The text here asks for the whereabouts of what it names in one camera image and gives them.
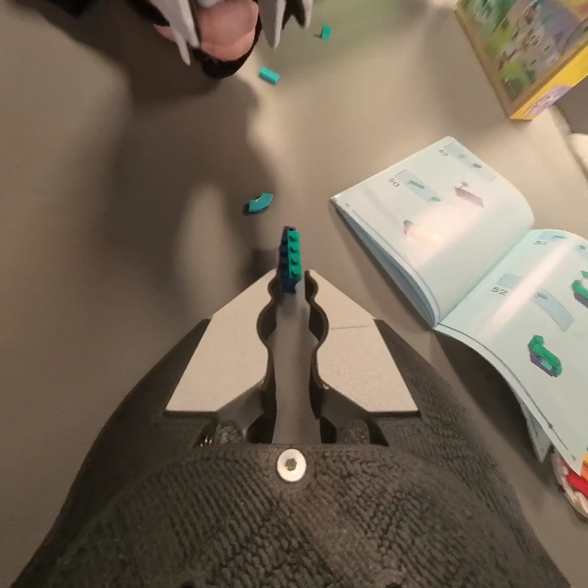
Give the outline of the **open pale blue instruction booklet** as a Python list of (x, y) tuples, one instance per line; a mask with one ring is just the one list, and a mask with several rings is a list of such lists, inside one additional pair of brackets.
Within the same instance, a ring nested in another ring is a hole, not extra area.
[(484, 357), (580, 473), (587, 240), (533, 229), (520, 191), (452, 136), (331, 202), (425, 321)]

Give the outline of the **rainbow coloured lego piece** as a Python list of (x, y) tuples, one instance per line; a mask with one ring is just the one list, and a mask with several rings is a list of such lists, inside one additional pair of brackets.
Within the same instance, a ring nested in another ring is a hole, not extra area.
[(587, 453), (580, 474), (577, 474), (556, 450), (551, 454), (551, 463), (558, 487), (577, 514), (587, 520)]

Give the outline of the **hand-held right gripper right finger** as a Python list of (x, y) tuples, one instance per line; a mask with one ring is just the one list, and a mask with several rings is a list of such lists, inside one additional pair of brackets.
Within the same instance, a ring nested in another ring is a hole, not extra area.
[(386, 443), (378, 421), (415, 417), (419, 409), (375, 317), (314, 270), (305, 271), (312, 351), (309, 397), (322, 443), (360, 438)]

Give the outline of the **yellow lego box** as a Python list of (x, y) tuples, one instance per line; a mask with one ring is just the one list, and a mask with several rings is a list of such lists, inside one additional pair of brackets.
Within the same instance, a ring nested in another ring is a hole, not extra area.
[(459, 1), (455, 14), (509, 119), (533, 120), (587, 77), (587, 1)]

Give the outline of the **person's left hand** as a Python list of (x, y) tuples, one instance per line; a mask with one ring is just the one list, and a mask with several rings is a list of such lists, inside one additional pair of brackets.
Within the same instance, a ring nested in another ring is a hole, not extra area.
[(236, 61), (254, 45), (259, 9), (254, 1), (215, 1), (197, 9), (200, 48), (212, 58)]

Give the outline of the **blue purple lego assembly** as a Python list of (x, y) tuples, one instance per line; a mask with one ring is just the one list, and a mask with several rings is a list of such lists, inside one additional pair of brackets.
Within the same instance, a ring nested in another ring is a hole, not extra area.
[(296, 230), (294, 226), (285, 226), (283, 228), (281, 242), (279, 245), (279, 264), (278, 271), (281, 279), (281, 287), (283, 293), (296, 293), (297, 281), (288, 279), (288, 262), (287, 262), (287, 246), (286, 246), (286, 233), (288, 230)]

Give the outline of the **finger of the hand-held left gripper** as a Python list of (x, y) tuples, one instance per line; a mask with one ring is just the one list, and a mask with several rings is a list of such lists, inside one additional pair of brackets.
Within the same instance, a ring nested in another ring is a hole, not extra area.
[(307, 28), (311, 22), (314, 1), (258, 1), (262, 31), (268, 45), (275, 49), (290, 18)]
[(190, 65), (191, 50), (201, 47), (196, 13), (190, 1), (168, 1), (168, 22), (182, 61)]

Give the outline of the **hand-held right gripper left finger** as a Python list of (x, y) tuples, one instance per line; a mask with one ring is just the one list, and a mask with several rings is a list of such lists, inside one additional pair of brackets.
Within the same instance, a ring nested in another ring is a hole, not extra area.
[(281, 300), (270, 270), (215, 312), (182, 373), (165, 413), (234, 422), (247, 435), (272, 435), (276, 379), (270, 338)]

